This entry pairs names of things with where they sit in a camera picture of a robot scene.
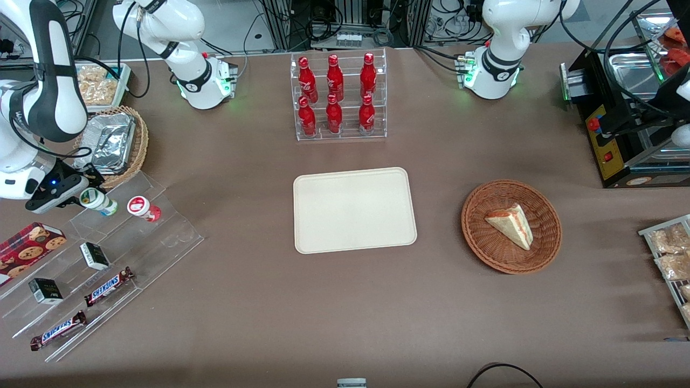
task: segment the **cookie box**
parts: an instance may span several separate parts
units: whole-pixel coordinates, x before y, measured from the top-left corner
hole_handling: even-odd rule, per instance
[[[34,222],[0,244],[0,287],[66,241],[59,229]]]

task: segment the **wicker basket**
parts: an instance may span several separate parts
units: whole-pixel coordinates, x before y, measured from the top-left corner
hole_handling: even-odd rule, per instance
[[[132,150],[130,151],[130,157],[128,160],[129,167],[121,175],[104,175],[103,178],[106,180],[101,187],[103,188],[113,188],[120,183],[127,182],[131,177],[134,176],[139,170],[141,170],[141,165],[144,164],[144,159],[146,159],[146,148],[148,147],[148,129],[146,128],[146,123],[141,118],[139,113],[128,106],[118,106],[108,110],[103,110],[98,112],[96,115],[114,115],[116,113],[127,113],[132,115],[137,119],[137,127],[134,129],[134,139],[132,140]],[[75,140],[75,149],[79,147],[81,142],[81,135]]]
[[[534,241],[525,251],[491,226],[486,214],[520,204]],[[551,203],[534,188],[514,180],[495,180],[472,191],[462,207],[462,232],[472,251],[489,266],[505,273],[541,271],[558,254],[562,229]]]

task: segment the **coca-cola bottle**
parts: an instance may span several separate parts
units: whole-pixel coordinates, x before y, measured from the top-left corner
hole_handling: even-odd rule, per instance
[[[316,91],[316,77],[309,68],[309,60],[306,57],[300,57],[297,62],[299,63],[299,87],[302,94],[309,99],[310,103],[316,104],[316,101],[319,101],[319,93]]]
[[[338,65],[338,56],[331,54],[328,56],[328,73],[326,74],[328,81],[328,93],[333,93],[338,101],[345,98],[345,85],[343,81],[343,70]]]
[[[305,96],[299,96],[299,122],[302,125],[304,136],[316,136],[316,116],[314,110],[309,106],[309,101]]]
[[[367,94],[374,95],[376,91],[376,68],[374,67],[374,54],[368,52],[364,54],[364,66],[359,74],[361,88],[359,93],[362,97]]]
[[[374,106],[371,105],[371,95],[364,95],[362,106],[359,107],[359,133],[369,136],[374,132]]]
[[[328,130],[334,135],[339,134],[343,128],[343,110],[340,108],[338,99],[333,93],[328,95],[326,116],[328,117]]]

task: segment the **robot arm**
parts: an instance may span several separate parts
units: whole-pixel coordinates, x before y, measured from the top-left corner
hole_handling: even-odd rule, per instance
[[[35,83],[0,80],[0,197],[31,199],[27,208],[44,213],[89,182],[39,151],[47,148],[38,145],[33,135],[54,142],[74,139],[86,126],[86,107],[65,19],[55,2],[0,0],[0,12],[29,41],[36,75]]]
[[[122,32],[141,39],[166,61],[191,106],[209,109],[234,96],[232,74],[237,69],[207,58],[192,42],[201,39],[206,27],[194,4],[187,0],[124,0],[112,8],[112,17]]]
[[[482,16],[494,35],[488,48],[467,53],[474,63],[466,66],[464,86],[486,99],[505,96],[530,44],[526,27],[551,23],[559,12],[568,19],[579,5],[580,0],[486,0]]]

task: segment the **brown table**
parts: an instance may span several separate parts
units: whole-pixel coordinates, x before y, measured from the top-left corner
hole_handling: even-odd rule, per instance
[[[363,376],[464,387],[502,361],[546,387],[687,387],[690,344],[662,341],[685,331],[636,232],[688,213],[690,191],[601,188],[560,97],[558,64],[578,53],[535,45],[509,95],[484,101],[417,52],[388,50],[389,138],[354,144],[296,142],[288,55],[251,57],[237,98],[209,111],[153,63],[150,94],[129,101],[150,129],[144,170],[207,240],[61,362],[0,329],[0,386],[317,388]],[[409,174],[416,243],[295,250],[297,176],[389,166]],[[561,217],[563,246],[543,272],[498,273],[460,233],[464,198],[499,178],[541,190]],[[38,216],[3,200],[0,238],[77,211]]]

